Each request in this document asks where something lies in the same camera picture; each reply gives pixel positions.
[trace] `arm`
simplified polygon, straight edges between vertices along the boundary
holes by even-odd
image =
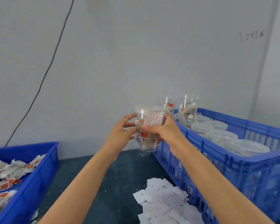
[[[125,116],[114,126],[104,146],[83,167],[39,224],[83,223],[107,169],[136,132],[135,124],[128,123],[135,116]]]
[[[166,116],[163,126],[145,126],[158,133],[182,163],[191,180],[221,224],[273,224],[273,222],[235,188],[213,164],[184,137],[174,120]]]

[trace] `hand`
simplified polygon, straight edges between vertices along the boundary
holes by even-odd
[[[186,137],[179,130],[175,121],[171,118],[170,115],[164,115],[166,122],[163,126],[148,126],[142,125],[142,129],[149,133],[158,133],[165,142],[170,146],[170,151],[173,155],[175,155],[178,159],[181,157],[181,150],[190,145],[190,142],[186,139]]]
[[[137,114],[129,114],[123,117],[115,126],[112,128],[104,146],[103,150],[114,155],[114,160],[116,160],[119,152],[127,145],[129,140],[133,139],[132,136],[136,133],[137,129],[135,128],[135,123],[128,122],[134,118]]]

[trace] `white paper label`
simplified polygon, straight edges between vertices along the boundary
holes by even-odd
[[[147,115],[143,125],[160,126],[162,125],[163,115]]]

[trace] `handwritten marking on wall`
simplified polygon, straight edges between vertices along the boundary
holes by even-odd
[[[243,33],[239,33],[239,38],[240,41],[244,43],[245,41],[247,41],[248,39],[256,39],[256,38],[260,38],[264,36],[265,31],[254,31],[252,33],[246,34],[246,36]]]

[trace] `pile of paper labels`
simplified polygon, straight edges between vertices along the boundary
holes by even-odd
[[[166,179],[148,179],[147,188],[133,196],[143,207],[141,224],[204,224],[198,209],[187,203],[187,193]]]

